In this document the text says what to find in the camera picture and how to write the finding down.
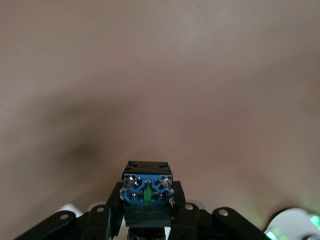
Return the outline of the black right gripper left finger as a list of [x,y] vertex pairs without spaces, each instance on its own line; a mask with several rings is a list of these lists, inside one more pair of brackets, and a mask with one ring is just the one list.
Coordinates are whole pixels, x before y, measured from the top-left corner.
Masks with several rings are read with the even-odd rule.
[[94,206],[90,211],[77,217],[73,211],[61,210],[26,232],[17,240],[111,240],[120,231],[123,219],[120,190],[117,182],[108,200]]

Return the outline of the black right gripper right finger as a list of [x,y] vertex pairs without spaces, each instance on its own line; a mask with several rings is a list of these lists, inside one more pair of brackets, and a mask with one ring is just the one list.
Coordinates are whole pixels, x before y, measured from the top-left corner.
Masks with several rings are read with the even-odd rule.
[[230,207],[212,213],[186,200],[180,181],[174,181],[175,206],[172,240],[265,240],[266,234]]

